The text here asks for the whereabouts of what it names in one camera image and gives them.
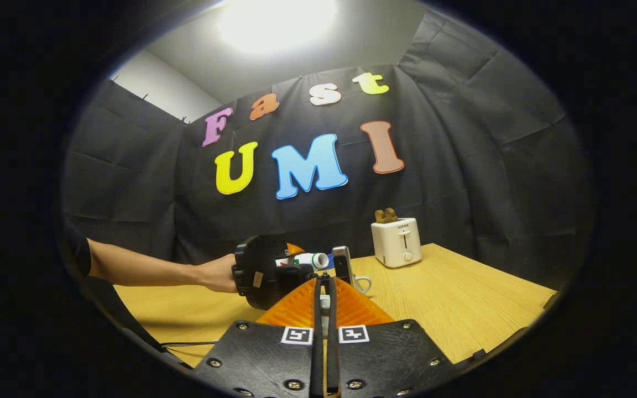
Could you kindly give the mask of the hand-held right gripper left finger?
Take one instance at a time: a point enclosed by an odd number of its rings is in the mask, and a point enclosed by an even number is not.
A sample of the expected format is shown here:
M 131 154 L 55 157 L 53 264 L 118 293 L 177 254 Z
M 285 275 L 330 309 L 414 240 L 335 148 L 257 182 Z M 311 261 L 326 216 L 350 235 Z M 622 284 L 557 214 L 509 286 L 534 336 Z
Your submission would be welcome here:
M 255 322 L 233 322 L 192 371 L 233 397 L 323 396 L 321 282 L 313 278 Z

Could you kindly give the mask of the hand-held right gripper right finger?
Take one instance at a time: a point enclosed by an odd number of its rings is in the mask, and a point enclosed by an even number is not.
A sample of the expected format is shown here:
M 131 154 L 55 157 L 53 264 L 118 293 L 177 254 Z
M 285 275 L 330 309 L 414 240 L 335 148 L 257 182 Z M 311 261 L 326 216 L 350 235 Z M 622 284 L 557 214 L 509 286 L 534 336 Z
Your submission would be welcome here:
M 395 320 L 333 277 L 327 386 L 339 397 L 412 397 L 457 372 L 417 320 Z

